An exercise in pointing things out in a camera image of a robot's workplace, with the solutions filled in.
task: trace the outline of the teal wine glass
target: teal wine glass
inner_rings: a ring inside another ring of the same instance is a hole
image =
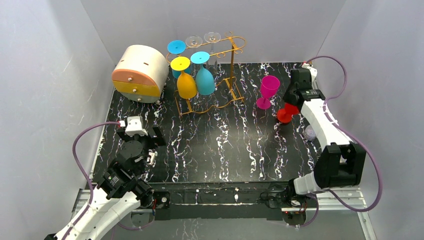
[[[199,71],[196,74],[196,86],[200,95],[210,95],[215,91],[215,79],[210,71],[203,67],[203,64],[209,60],[209,53],[198,51],[191,55],[192,63],[199,65]]]
[[[179,57],[180,54],[182,54],[184,50],[186,50],[186,43],[181,40],[174,40],[168,44],[167,48],[170,54],[175,54],[177,55],[177,57]],[[190,68],[188,67],[187,69],[184,70],[184,72],[186,74],[190,74],[191,73]],[[172,75],[174,78],[178,79],[178,77],[181,75],[181,72],[175,71],[174,69],[172,69]]]

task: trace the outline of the table surface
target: table surface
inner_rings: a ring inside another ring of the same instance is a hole
[[[306,221],[314,210],[306,211]],[[147,214],[127,216],[125,226],[145,226]],[[111,240],[110,230],[102,240]],[[365,240],[358,214],[350,210],[320,210],[314,222],[296,229],[285,226],[284,221],[263,218],[233,219],[173,219],[155,221],[142,231],[128,231],[115,226],[115,240]]]
[[[290,70],[299,67],[299,63],[235,64],[235,84],[245,104],[238,101],[204,114],[183,116],[178,114],[174,98],[177,80],[170,71],[161,104],[134,102],[115,91],[107,120],[142,116],[145,127],[161,127],[167,145],[157,149],[155,166],[143,175],[147,182],[288,181],[310,173],[321,153],[318,140],[304,139],[302,133],[308,122],[302,115],[293,116],[288,125],[276,121],[277,111],[284,107],[282,98],[290,82]],[[229,64],[219,65],[214,74],[216,81],[228,78],[229,72]],[[261,97],[261,79],[267,75],[276,76],[281,85],[276,96],[270,98],[271,107],[262,110],[256,100]],[[214,94],[195,97],[191,102],[201,111],[211,104],[224,105],[229,96],[227,86],[222,84]],[[186,111],[185,100],[178,99]],[[102,177],[122,143],[115,130],[115,126],[104,129],[93,182]]]

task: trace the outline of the robotic arm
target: robotic arm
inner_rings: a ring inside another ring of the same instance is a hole
[[[284,195],[287,201],[332,187],[358,185],[364,168],[366,151],[333,125],[337,121],[325,106],[325,97],[315,82],[316,75],[317,70],[306,63],[292,70],[283,96],[286,109],[294,109],[292,113],[300,112],[308,120],[322,149],[313,172],[288,182]],[[290,121],[291,115],[285,114],[289,118],[283,118]]]
[[[139,116],[119,123],[116,133],[123,143],[94,189],[88,211],[82,215],[87,202],[67,226],[44,240],[99,240],[131,211],[151,203],[153,190],[140,175],[147,164],[154,164],[155,148],[166,145],[164,137],[159,127],[153,127],[153,135],[148,134]]]

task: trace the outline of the white backdrop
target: white backdrop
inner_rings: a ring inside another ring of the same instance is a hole
[[[378,239],[423,239],[424,2],[348,0],[319,55],[347,69],[344,94],[329,103],[341,126],[372,150],[383,173],[380,204],[369,212]],[[316,60],[329,97],[343,85],[342,70]],[[361,188],[371,204],[377,179],[369,159]]]
[[[166,55],[173,40],[234,31],[237,63],[301,62],[318,53],[345,0],[81,0],[112,60],[134,44]],[[228,45],[216,44],[216,50]],[[228,63],[229,57],[222,60]]]
[[[86,184],[72,143],[105,121],[114,64],[79,0],[0,1],[0,233],[42,240]],[[77,146],[90,171],[101,129]]]

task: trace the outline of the gold metal rack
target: gold metal rack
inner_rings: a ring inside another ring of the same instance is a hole
[[[175,97],[175,104],[176,104],[176,107],[178,109],[178,113],[179,113],[180,116],[185,115],[185,114],[191,114],[191,113],[204,114],[204,113],[208,112],[209,110],[211,110],[213,108],[216,108],[216,109],[225,108],[230,103],[232,103],[234,101],[238,101],[238,100],[241,100],[241,102],[243,104],[245,103],[245,98],[242,96],[242,94],[240,93],[239,88],[237,87],[237,84],[236,84],[236,80],[237,79],[234,76],[233,71],[234,71],[234,54],[241,54],[241,53],[243,53],[243,49],[242,48],[244,48],[246,46],[246,40],[243,37],[241,37],[241,36],[233,36],[233,32],[231,32],[231,31],[229,32],[229,34],[227,34],[227,32],[226,32],[224,35],[225,35],[225,38],[224,39],[221,39],[221,40],[219,40],[219,41],[217,41],[215,43],[219,43],[219,42],[222,42],[222,41],[229,41],[231,43],[231,49],[230,50],[221,51],[221,52],[217,52],[217,53],[211,54],[210,56],[211,57],[212,56],[216,56],[218,59],[220,59],[220,58],[224,58],[226,56],[226,53],[231,52],[231,64],[230,64],[230,67],[229,67],[229,77],[222,79],[218,84],[215,85],[216,87],[218,87],[218,86],[221,85],[222,82],[225,81],[225,83],[226,83],[226,85],[227,85],[227,87],[228,87],[228,89],[229,89],[229,91],[231,93],[231,99],[229,99],[229,101],[226,104],[221,105],[221,106],[219,106],[219,105],[211,105],[205,111],[195,111],[195,110],[193,110],[193,107],[192,107],[192,104],[191,104],[191,99],[186,99],[188,111],[181,112],[181,109],[180,109],[180,106],[179,106],[179,101],[178,101],[178,98],[180,98],[180,95],[177,94],[178,90],[176,90],[175,93],[174,93],[174,95],[175,95],[174,96]],[[234,42],[234,39],[241,39],[241,40],[243,40],[243,45],[242,46],[237,46],[237,44]],[[199,47],[200,46],[204,46],[204,45],[208,45],[208,44],[211,44],[211,43],[209,43],[209,42],[208,43],[203,43],[203,44],[199,45]],[[166,61],[168,61],[168,63],[171,63],[171,61],[168,60],[169,55],[170,55],[170,53],[168,53],[166,55]]]

